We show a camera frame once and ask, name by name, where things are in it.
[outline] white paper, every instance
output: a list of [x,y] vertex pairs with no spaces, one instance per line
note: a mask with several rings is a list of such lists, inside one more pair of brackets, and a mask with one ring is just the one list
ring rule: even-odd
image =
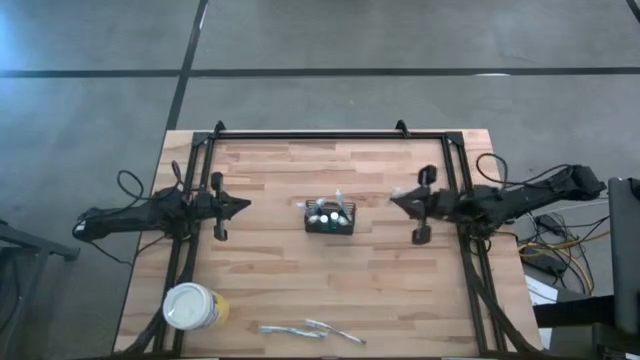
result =
[[[529,297],[531,297],[531,302],[533,305],[544,305],[544,304],[555,304],[558,299],[558,289],[551,287],[547,284],[541,283],[540,281],[526,276],[525,280],[527,281],[527,287],[529,288]],[[540,340],[542,341],[542,346],[545,349],[549,349],[551,345],[551,328],[542,328],[538,329],[540,332]]]

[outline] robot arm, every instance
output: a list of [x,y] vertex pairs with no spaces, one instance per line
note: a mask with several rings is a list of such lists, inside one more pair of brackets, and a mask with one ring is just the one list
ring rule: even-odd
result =
[[514,189],[476,185],[461,194],[451,190],[432,192],[430,185],[435,178],[436,168],[429,165],[418,174],[420,187],[391,198],[410,218],[420,221],[413,233],[416,245],[430,241],[427,218],[462,225],[472,238],[486,239],[509,219],[560,200],[593,200],[606,189],[591,168],[582,165],[568,166],[544,180]]
[[187,199],[176,187],[162,189],[140,206],[119,209],[91,208],[78,217],[73,236],[82,241],[102,239],[111,233],[162,230],[174,239],[190,234],[196,221],[215,218],[214,236],[227,240],[224,220],[251,204],[251,201],[234,198],[222,191],[222,174],[211,175],[210,192],[199,191],[193,199]]

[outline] yellow cable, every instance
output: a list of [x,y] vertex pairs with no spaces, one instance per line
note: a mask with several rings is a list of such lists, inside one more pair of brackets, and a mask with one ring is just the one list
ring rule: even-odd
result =
[[591,283],[591,279],[587,276],[587,272],[584,271],[584,268],[582,267],[582,265],[580,265],[578,260],[574,259],[571,255],[569,255],[569,253],[567,251],[565,251],[565,250],[558,250],[558,251],[561,252],[564,256],[566,256],[571,262],[576,264],[576,266],[578,267],[578,270],[582,274],[582,277],[585,279],[585,281],[587,283],[587,289],[589,290],[589,295],[592,295],[594,286]]
[[562,244],[559,244],[559,245],[551,245],[551,244],[543,245],[543,244],[538,244],[538,243],[525,244],[525,245],[521,245],[520,247],[518,247],[518,251],[520,251],[520,250],[522,250],[524,248],[527,248],[527,247],[537,247],[537,248],[544,247],[547,250],[540,251],[539,253],[536,253],[536,254],[520,254],[520,256],[522,256],[522,257],[542,256],[542,255],[545,255],[545,254],[548,254],[548,253],[552,252],[553,250],[567,249],[567,248],[570,248],[570,247],[573,247],[573,246],[577,246],[577,245],[585,243],[585,242],[601,239],[601,238],[609,235],[610,233],[611,233],[611,231],[605,231],[602,234],[598,234],[598,235],[592,236],[592,237],[584,239],[582,241],[580,241],[580,240],[569,241],[569,242],[562,243]]

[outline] electrical wire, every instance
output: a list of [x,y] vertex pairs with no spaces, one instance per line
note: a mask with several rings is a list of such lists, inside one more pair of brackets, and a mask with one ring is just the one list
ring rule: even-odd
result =
[[[480,160],[484,157],[492,157],[496,160],[498,160],[502,166],[504,167],[504,173],[505,173],[505,179],[504,180],[500,180],[500,179],[494,179],[490,176],[488,176],[481,168],[480,168]],[[558,169],[569,169],[571,168],[571,165],[569,164],[561,164],[561,165],[556,165],[550,169],[547,169],[543,172],[541,172],[540,174],[531,177],[529,179],[523,180],[523,181],[509,181],[507,176],[509,174],[509,166],[507,165],[507,161],[502,158],[499,155],[496,155],[494,153],[482,153],[480,154],[480,156],[478,156],[478,158],[476,158],[476,169],[478,170],[478,172],[480,173],[480,175],[482,175],[482,177],[484,177],[485,179],[494,182],[494,183],[498,183],[498,184],[502,184],[502,190],[505,190],[507,188],[507,185],[510,186],[525,186],[525,187],[531,187],[531,188],[537,188],[537,189],[546,189],[550,186],[553,186],[553,184],[545,184],[544,186],[539,186],[539,185],[533,185],[530,184],[530,182],[537,180],[541,177],[543,177],[544,175],[554,171],[554,170],[558,170]],[[571,177],[571,172],[569,172],[565,177],[561,178],[558,180],[558,182],[564,181],[567,178]]]
[[[138,203],[138,201],[140,200],[160,200],[160,199],[164,199],[165,197],[171,195],[177,188],[178,185],[184,185],[184,183],[182,182],[182,173],[180,171],[180,165],[178,165],[177,161],[172,161],[171,162],[171,170],[173,172],[173,175],[176,177],[176,183],[172,186],[172,191],[167,192],[166,194],[162,195],[162,196],[158,196],[158,197],[145,197],[144,195],[144,185],[142,184],[142,181],[140,181],[140,178],[137,177],[134,173],[132,173],[129,170],[120,170],[118,171],[118,175],[116,175],[116,183],[118,184],[118,187],[120,188],[120,190],[122,190],[122,192],[124,192],[125,194],[127,194],[129,197],[133,198],[133,201],[131,201],[129,204],[127,204],[125,207],[123,208],[119,208],[116,209],[112,212],[108,212],[108,213],[103,213],[100,214],[99,216],[110,216],[110,215],[115,215],[115,214],[120,214],[126,210],[131,209],[135,204]],[[131,177],[133,179],[133,181],[138,185],[138,188],[140,189],[138,191],[138,194],[134,194],[133,192],[129,191],[129,189],[127,189],[124,184],[122,183],[122,175],[126,174],[129,175],[129,177]],[[85,221],[87,219],[91,219],[95,216],[88,216],[80,221],[78,221],[76,223],[76,225],[73,227],[73,229],[75,229],[82,221]]]
[[537,291],[533,291],[533,290],[529,289],[529,292],[530,292],[530,293],[534,293],[534,294],[538,295],[539,297],[541,297],[541,298],[543,298],[543,299],[545,299],[545,300],[549,300],[549,301],[553,302],[554,304],[557,302],[557,300],[553,300],[553,299],[552,299],[552,298],[550,298],[550,297],[546,297],[546,296],[544,296],[544,295],[540,294],[540,293],[539,293],[539,292],[537,292]]
[[[525,245],[520,246],[518,248],[518,251],[520,251],[521,249],[527,247],[530,244],[536,244],[536,245],[539,245],[541,247],[552,246],[552,245],[548,244],[546,241],[544,241],[544,239],[540,236],[541,234],[543,234],[546,231],[544,231],[544,232],[540,231],[540,228],[539,228],[538,224],[536,223],[535,219],[533,218],[533,216],[531,216],[530,213],[528,213],[527,216],[531,220],[531,224],[533,225],[535,234],[534,234],[533,237],[531,237],[532,240],[527,241],[527,243]],[[564,257],[562,257],[562,255],[559,253],[558,250],[549,249],[549,251],[547,251],[547,253],[548,252],[552,252],[553,255],[555,255],[564,264],[564,266],[565,266],[564,267],[564,272],[566,272],[567,270],[570,270],[576,276],[576,278],[580,282],[580,287],[582,288],[582,293],[586,294],[587,293],[587,287],[585,286],[585,283],[582,280],[582,277],[580,277],[578,272],[571,266],[571,264],[572,264],[571,260],[573,259],[573,256],[569,254],[569,256],[568,256],[569,257],[569,261],[567,261],[567,260],[565,260]],[[520,254],[520,256],[521,257],[527,257],[526,254]],[[560,280],[560,283],[562,284],[562,286],[567,288],[567,285],[564,282],[564,278],[562,278],[562,277],[559,278],[559,277],[556,276],[556,280],[554,281],[554,284],[558,281],[558,279]]]
[[[164,199],[166,197],[168,197],[169,195],[173,194],[173,192],[175,192],[178,189],[178,185],[182,185],[184,186],[184,182],[182,181],[182,172],[180,171],[180,165],[178,164],[177,161],[171,161],[171,171],[173,172],[173,175],[176,178],[176,182],[175,184],[173,184],[173,186],[171,187],[171,191],[167,192],[166,194],[163,194],[161,196],[150,196],[150,197],[145,197],[143,196],[144,194],[144,185],[142,184],[142,181],[140,181],[140,178],[137,177],[134,173],[132,173],[129,170],[120,170],[118,171],[118,175],[116,176],[116,183],[118,184],[118,187],[120,188],[120,190],[122,190],[122,192],[124,192],[125,194],[127,194],[128,196],[133,198],[133,201],[130,202],[129,204],[127,204],[125,207],[120,208],[120,209],[116,209],[112,212],[108,212],[108,213],[103,213],[100,214],[99,216],[111,216],[111,215],[115,215],[115,214],[119,214],[122,213],[130,208],[132,208],[135,204],[138,203],[138,201],[140,200],[145,200],[145,201],[150,201],[150,200],[161,200]],[[138,194],[134,194],[133,192],[129,191],[129,189],[127,189],[124,184],[122,183],[122,175],[128,175],[129,177],[131,177],[133,179],[133,181],[138,185],[139,191]],[[78,223],[75,224],[75,226],[73,227],[73,229],[71,230],[71,234],[73,235],[74,233],[74,229],[80,225],[80,223],[82,221],[86,221],[87,219],[91,219],[94,216],[89,216],[86,217],[82,220],[80,220]],[[162,240],[163,238],[165,238],[165,236],[162,236],[161,238],[154,240],[153,242],[151,242],[150,244],[147,244],[145,246],[142,247],[142,249],[138,250],[136,252],[136,255],[138,255],[140,252],[142,252],[143,250],[145,250],[146,248],[148,248],[149,246],[157,243],[158,241]],[[88,241],[88,244],[91,244],[93,247],[95,247],[98,251],[100,251],[101,253],[103,253],[105,256],[113,259],[113,261],[120,263],[120,264],[126,264],[129,265],[131,267],[133,267],[133,264],[129,261],[124,261],[124,260],[120,260],[117,257],[109,254],[107,251],[105,251],[104,249],[102,249],[100,246],[96,245],[95,243]]]
[[[491,242],[491,239],[484,239],[484,241],[486,241],[486,242],[488,242],[488,243],[489,243],[489,246],[487,246],[487,250],[486,250],[486,252],[487,252],[487,254],[488,254],[488,253],[489,253],[489,250],[491,250],[491,246],[493,246],[493,243]],[[478,244],[480,243],[480,240],[473,241],[473,243],[475,243],[475,244],[476,244],[476,248],[477,248]],[[469,248],[469,251],[470,251],[473,255],[478,256],[478,253],[477,253],[477,252],[474,252],[474,251],[472,250],[472,248],[471,248],[471,247]]]
[[18,308],[20,297],[22,296],[20,291],[20,281],[18,280],[18,265],[16,264],[16,259],[13,256],[11,257],[11,266],[13,268],[13,282],[16,289],[16,299],[13,302],[13,307],[11,307],[9,316],[7,316],[4,322],[2,322],[2,325],[0,325],[0,334],[4,332],[4,330],[9,325],[9,322],[11,322],[11,319],[13,318],[13,315],[15,315],[16,309]]
[[136,252],[136,256],[140,255],[141,252],[145,251],[146,249],[150,248],[151,246],[157,244],[158,242],[160,242],[160,240],[167,238],[167,235],[162,235],[161,237],[153,240],[152,242],[146,244],[145,246],[141,247],[137,252]]
[[542,215],[547,215],[547,214],[551,214],[551,213],[557,213],[557,212],[565,211],[565,210],[577,209],[577,208],[582,208],[582,207],[587,207],[587,206],[604,205],[604,204],[608,204],[608,203],[609,203],[608,201],[588,202],[588,203],[584,203],[584,204],[565,206],[565,207],[561,207],[559,209],[549,210],[549,211],[545,211],[545,212],[541,212],[541,213],[536,213],[536,214],[533,214],[533,215],[534,216],[542,216]]
[[591,282],[591,279],[587,276],[587,272],[584,270],[582,265],[580,265],[580,263],[576,259],[574,259],[573,256],[571,256],[566,250],[558,250],[558,251],[561,254],[563,254],[566,257],[568,257],[569,261],[572,262],[574,265],[576,265],[576,267],[578,268],[578,271],[580,271],[580,274],[582,274],[582,277],[584,278],[585,282],[587,283],[587,290],[589,291],[589,295],[591,295],[593,293],[594,285]]
[[120,264],[125,264],[125,265],[129,265],[130,267],[133,267],[133,264],[129,261],[124,261],[124,260],[120,260],[117,257],[109,254],[108,252],[106,252],[103,248],[101,248],[100,246],[98,246],[96,243],[94,242],[87,242],[87,244],[95,247],[96,249],[98,249],[98,251],[100,251],[101,253],[103,253],[105,256],[111,258],[113,261],[120,263]]
[[[527,247],[538,247],[538,248],[546,248],[547,250],[545,251],[540,251],[536,254],[521,254],[522,257],[535,257],[535,256],[541,256],[544,254],[548,254],[550,252],[553,252],[554,255],[558,256],[558,253],[566,256],[569,259],[569,263],[574,264],[577,268],[578,271],[581,273],[581,276],[579,276],[577,274],[577,272],[574,271],[575,275],[581,280],[584,279],[584,281],[586,282],[586,289],[583,286],[583,289],[585,289],[586,291],[583,291],[585,293],[588,293],[589,295],[593,294],[593,291],[595,289],[595,281],[594,281],[594,277],[593,277],[593,272],[591,271],[591,265],[589,264],[589,260],[586,258],[585,256],[585,249],[583,248],[582,244],[584,242],[587,241],[593,241],[593,240],[597,240],[600,239],[606,235],[609,234],[609,231],[606,231],[604,233],[601,233],[599,235],[595,235],[595,236],[591,236],[591,234],[593,234],[593,232],[600,226],[602,225],[608,218],[609,216],[605,216],[601,219],[598,219],[590,224],[582,224],[582,225],[567,225],[565,222],[565,219],[562,215],[557,214],[557,213],[550,213],[550,216],[553,216],[556,218],[557,222],[560,224],[560,228],[562,228],[564,235],[565,235],[565,242],[561,243],[561,244],[548,244],[546,242],[542,242],[540,243],[539,238],[537,238],[536,240],[538,240],[537,242],[527,242],[524,245],[520,245],[518,247],[518,250],[522,250],[524,248]],[[532,221],[532,224],[534,225],[534,228],[536,229],[536,235],[538,235],[538,226],[537,223],[535,222],[535,219],[529,215],[529,218]],[[583,238],[580,239],[579,237],[573,235],[571,233],[571,231],[569,230],[569,228],[572,227],[585,227],[585,226],[593,226],[592,229],[589,230],[589,232],[587,233],[587,235]],[[580,262],[578,262],[577,259],[575,259],[573,257],[573,254],[571,253],[571,250],[574,247],[578,247],[578,249],[580,250],[581,254],[582,254],[582,258],[584,258],[584,262],[585,262],[585,266],[587,268],[587,270],[585,271],[584,267],[580,264]]]
[[513,237],[515,238],[516,243],[518,243],[518,242],[522,241],[522,240],[520,240],[520,238],[518,237],[518,235],[517,235],[517,234],[512,233],[512,232],[510,232],[510,231],[496,231],[495,233],[496,233],[496,234],[511,235],[511,236],[513,236]]

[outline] white cap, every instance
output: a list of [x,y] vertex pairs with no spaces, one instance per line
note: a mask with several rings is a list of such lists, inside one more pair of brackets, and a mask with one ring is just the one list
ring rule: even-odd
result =
[[195,283],[183,283],[167,292],[162,313],[169,325],[181,330],[208,326],[214,311],[212,295]]

